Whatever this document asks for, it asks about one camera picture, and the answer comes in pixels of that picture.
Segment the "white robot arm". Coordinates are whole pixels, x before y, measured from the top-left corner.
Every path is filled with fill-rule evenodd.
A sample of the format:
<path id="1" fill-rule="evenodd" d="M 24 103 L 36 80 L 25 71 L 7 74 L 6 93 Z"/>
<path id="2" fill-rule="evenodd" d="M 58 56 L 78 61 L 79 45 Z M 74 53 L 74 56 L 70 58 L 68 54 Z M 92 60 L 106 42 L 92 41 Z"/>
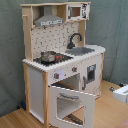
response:
<path id="1" fill-rule="evenodd" d="M 110 88 L 110 91 L 113 93 L 113 97 L 123 103 L 128 105 L 128 84 L 120 84 L 119 89 Z"/>

